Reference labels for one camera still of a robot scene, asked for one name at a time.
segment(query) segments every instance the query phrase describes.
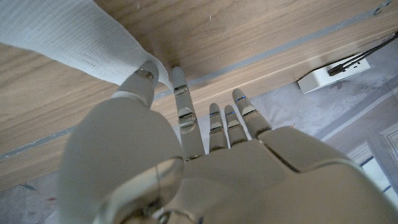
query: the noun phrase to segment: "floor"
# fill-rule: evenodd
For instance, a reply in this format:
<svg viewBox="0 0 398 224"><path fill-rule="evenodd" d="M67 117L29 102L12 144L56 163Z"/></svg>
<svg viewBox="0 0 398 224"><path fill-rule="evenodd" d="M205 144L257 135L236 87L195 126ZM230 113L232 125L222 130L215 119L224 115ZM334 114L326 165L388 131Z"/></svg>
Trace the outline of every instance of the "floor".
<svg viewBox="0 0 398 224"><path fill-rule="evenodd" d="M321 139L323 130L333 126L386 85L396 83L398 40L369 56L368 62L371 65L369 70L309 94L302 94L298 85L291 83L251 101L273 128L292 126ZM392 110L396 110L397 97L392 104ZM203 116L198 120L207 148L209 119ZM0 223L56 223L56 179L57 171L0 192Z"/></svg>

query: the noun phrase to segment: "wood grain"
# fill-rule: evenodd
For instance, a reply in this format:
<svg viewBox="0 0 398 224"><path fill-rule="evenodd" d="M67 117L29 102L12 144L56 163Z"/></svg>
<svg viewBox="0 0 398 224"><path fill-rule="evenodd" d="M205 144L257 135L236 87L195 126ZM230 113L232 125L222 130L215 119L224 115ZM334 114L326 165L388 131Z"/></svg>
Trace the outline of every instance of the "wood grain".
<svg viewBox="0 0 398 224"><path fill-rule="evenodd" d="M59 168L61 155L69 136L0 160L0 190L22 184Z"/></svg>
<svg viewBox="0 0 398 224"><path fill-rule="evenodd" d="M166 66L188 79L282 45L382 3L327 1L97 0Z"/></svg>
<svg viewBox="0 0 398 224"><path fill-rule="evenodd" d="M378 38L395 30L398 30L398 10L391 8L368 21L229 72L206 85L194 86L191 88L191 94L197 113L199 116L206 115L211 102L217 102L222 107L232 103L231 92L237 86L242 88L249 97L258 95L295 81L325 63L371 48L380 42ZM67 128L71 122L77 123L92 106L103 98L107 98L114 88L115 86L105 82L95 82L76 93L72 92L60 98L58 102L62 102L61 105L57 104L57 101L49 101L46 106L35 109L35 113L28 112L16 116L17 119L13 122L16 123L18 119L21 122L20 126L8 129L7 133L11 133L9 144L12 144L13 137L21 136L21 132L28 136L35 136L35 134L39 136L46 131L54 132L56 130L54 127ZM160 111L172 124L176 124L177 116L173 96L155 101L152 108ZM67 137L63 136L1 160L0 190L58 169L60 155Z"/></svg>

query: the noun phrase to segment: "wire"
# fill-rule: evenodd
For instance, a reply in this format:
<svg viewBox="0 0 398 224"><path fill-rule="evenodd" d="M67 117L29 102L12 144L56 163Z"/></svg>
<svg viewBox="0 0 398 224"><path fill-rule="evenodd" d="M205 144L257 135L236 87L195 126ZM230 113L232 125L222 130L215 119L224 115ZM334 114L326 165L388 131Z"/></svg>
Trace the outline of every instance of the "wire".
<svg viewBox="0 0 398 224"><path fill-rule="evenodd" d="M398 31L394 33L394 36L392 38L390 38L389 40L385 41L384 43L373 47L370 50L367 50L363 53L361 53L360 55L356 56L355 58L352 58L344 63L341 63L331 69L328 70L329 76L334 76L339 74L340 72L345 71L347 68L349 68L350 66L358 63L360 60L366 58L367 56L373 54L374 52L376 52L377 50L381 49L382 47L386 46L387 44L391 43L393 40L395 40L398 37Z"/></svg>

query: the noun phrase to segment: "gray floor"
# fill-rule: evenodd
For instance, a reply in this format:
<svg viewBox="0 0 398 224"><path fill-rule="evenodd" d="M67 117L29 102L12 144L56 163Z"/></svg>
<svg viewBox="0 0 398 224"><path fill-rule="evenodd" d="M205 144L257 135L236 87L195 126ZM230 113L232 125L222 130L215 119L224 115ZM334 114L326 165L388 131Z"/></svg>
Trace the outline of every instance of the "gray floor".
<svg viewBox="0 0 398 224"><path fill-rule="evenodd" d="M391 92L398 86L398 40L369 56L368 62L371 65L369 70L306 95L302 94L296 83L291 83L254 97L251 101L273 128L294 126L323 139L338 129L337 124L346 123L362 107L374 103L383 93ZM388 109L392 112L381 116L379 120L395 119L391 116L398 111L397 95L393 94L390 100ZM205 148L208 148L209 119L207 116L201 117L199 122ZM358 119L356 122L364 123L366 120ZM336 144L335 147L343 153L349 153L332 140L330 137L326 142ZM372 150L375 155L383 156L381 149ZM393 162L382 168L388 170L391 176L398 170ZM56 223L56 178L57 172L53 172L0 192L0 223Z"/></svg>

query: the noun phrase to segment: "robot finger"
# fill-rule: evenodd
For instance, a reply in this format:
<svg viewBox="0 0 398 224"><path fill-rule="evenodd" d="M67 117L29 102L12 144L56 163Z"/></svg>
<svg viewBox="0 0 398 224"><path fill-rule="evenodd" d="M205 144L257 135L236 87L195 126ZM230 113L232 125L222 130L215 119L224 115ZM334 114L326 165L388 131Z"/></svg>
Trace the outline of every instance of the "robot finger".
<svg viewBox="0 0 398 224"><path fill-rule="evenodd" d="M174 67L171 72L175 104L177 105L178 125L180 126L181 145L185 160L196 159L205 154L200 135L197 116L193 107L184 71Z"/></svg>
<svg viewBox="0 0 398 224"><path fill-rule="evenodd" d="M227 149L223 119L221 117L220 107L216 103L210 105L210 141L209 152L218 149Z"/></svg>
<svg viewBox="0 0 398 224"><path fill-rule="evenodd" d="M248 141L248 137L246 136L243 126L236 116L234 108L231 105L226 105L224 112L226 125L228 128L229 144L231 147L233 147L235 144Z"/></svg>
<svg viewBox="0 0 398 224"><path fill-rule="evenodd" d="M236 88L232 92L232 97L238 107L239 112L248 128L249 134L252 138L257 138L259 134L264 131L271 130L270 124L264 119L260 112L251 104L249 98L240 90Z"/></svg>

